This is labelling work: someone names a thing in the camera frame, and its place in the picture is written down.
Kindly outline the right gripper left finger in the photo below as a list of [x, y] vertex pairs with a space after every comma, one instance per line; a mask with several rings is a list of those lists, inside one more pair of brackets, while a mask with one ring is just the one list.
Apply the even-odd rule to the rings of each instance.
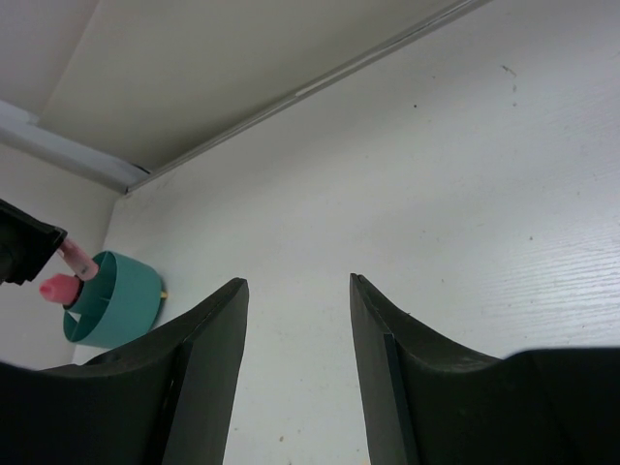
[[183, 315], [92, 358], [1, 367], [5, 464], [220, 464], [249, 287], [232, 279]]

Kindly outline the pink highlighter marker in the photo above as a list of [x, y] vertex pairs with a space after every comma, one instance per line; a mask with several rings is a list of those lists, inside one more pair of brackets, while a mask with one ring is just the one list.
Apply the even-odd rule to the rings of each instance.
[[57, 253], [81, 281], [92, 280], [99, 272], [99, 266], [94, 260], [70, 238], [62, 242]]

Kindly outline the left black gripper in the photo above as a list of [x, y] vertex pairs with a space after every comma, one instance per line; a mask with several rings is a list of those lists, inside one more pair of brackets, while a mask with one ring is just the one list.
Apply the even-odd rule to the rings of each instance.
[[66, 237], [65, 230], [1, 200], [1, 283], [32, 282]]

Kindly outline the pink capped glue stick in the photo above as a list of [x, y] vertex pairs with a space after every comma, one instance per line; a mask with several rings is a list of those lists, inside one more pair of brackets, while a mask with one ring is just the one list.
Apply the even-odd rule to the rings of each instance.
[[81, 288], [82, 281], [77, 276], [58, 273], [40, 285], [39, 293], [48, 302], [70, 307], [77, 301]]

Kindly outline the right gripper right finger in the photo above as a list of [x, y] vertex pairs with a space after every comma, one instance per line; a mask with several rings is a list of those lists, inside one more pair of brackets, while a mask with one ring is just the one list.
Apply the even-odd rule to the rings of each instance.
[[488, 356], [411, 317], [359, 274], [350, 309], [372, 463], [618, 462], [617, 349]]

